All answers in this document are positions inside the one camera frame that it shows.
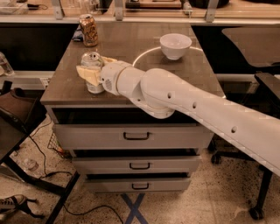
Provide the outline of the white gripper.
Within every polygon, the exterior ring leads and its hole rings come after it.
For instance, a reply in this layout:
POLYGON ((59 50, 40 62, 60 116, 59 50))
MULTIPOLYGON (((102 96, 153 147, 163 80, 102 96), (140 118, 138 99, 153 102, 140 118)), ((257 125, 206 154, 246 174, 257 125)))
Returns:
POLYGON ((82 79, 97 87, 101 72, 101 84, 103 88, 113 95, 119 95, 117 80, 121 72, 127 67, 132 67, 132 65, 105 56, 101 56, 101 59, 105 65, 102 69, 99 66, 77 66, 77 73, 82 79))

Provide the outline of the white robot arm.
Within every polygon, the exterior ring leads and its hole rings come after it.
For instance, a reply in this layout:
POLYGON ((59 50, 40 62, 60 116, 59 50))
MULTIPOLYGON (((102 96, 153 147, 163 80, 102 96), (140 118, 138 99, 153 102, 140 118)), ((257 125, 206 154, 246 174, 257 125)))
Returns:
POLYGON ((201 90, 161 68, 142 71, 120 60, 77 66, 93 85, 128 98, 147 114, 165 119, 179 111, 280 175, 280 120, 201 90))

